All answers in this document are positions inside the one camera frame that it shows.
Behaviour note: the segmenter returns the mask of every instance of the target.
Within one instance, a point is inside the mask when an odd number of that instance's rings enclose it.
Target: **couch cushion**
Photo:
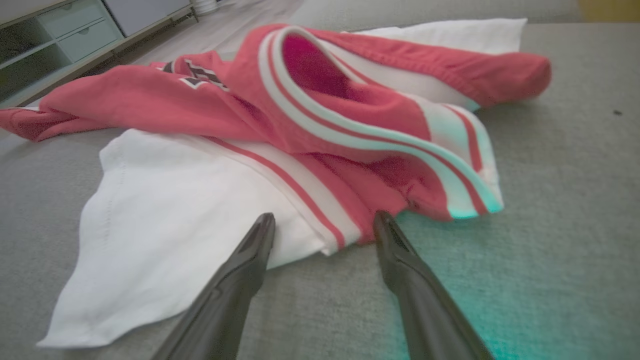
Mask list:
[[[527,17],[530,22],[578,22],[582,18],[577,0],[306,0],[288,23],[357,31],[497,17]]]

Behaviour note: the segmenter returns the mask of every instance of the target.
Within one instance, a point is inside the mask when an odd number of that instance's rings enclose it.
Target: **gray fabric surface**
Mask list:
[[[640,358],[640,24],[525,28],[539,99],[480,111],[506,209],[399,223],[498,359]],[[614,110],[621,112],[615,115]],[[91,350],[34,347],[77,256],[77,223],[121,130],[0,139],[0,359],[147,359],[176,319]],[[373,246],[269,271],[240,359],[408,359]]]
[[[580,22],[576,0],[306,0],[288,20],[313,29],[357,31],[429,21],[529,18]]]

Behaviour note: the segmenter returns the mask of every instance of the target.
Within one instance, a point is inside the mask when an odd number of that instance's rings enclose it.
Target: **cabinet drawer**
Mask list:
[[[100,21],[60,41],[59,44],[69,58],[76,62],[117,39],[118,35],[113,28],[106,21]]]
[[[101,18],[103,14],[96,1],[98,0],[74,1],[45,12],[38,18],[49,33],[58,38]]]

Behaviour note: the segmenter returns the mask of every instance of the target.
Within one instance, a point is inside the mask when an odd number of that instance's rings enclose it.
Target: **yellow object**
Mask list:
[[[640,0],[579,0],[585,20],[640,22]]]

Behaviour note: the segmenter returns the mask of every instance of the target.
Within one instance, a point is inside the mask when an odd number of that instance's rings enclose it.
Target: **floor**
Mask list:
[[[223,0],[220,4],[216,12],[201,16],[200,22],[188,19],[149,36],[126,51],[121,61],[148,65],[152,61],[172,61],[183,54],[211,50],[233,53],[249,31],[285,22],[302,0]]]

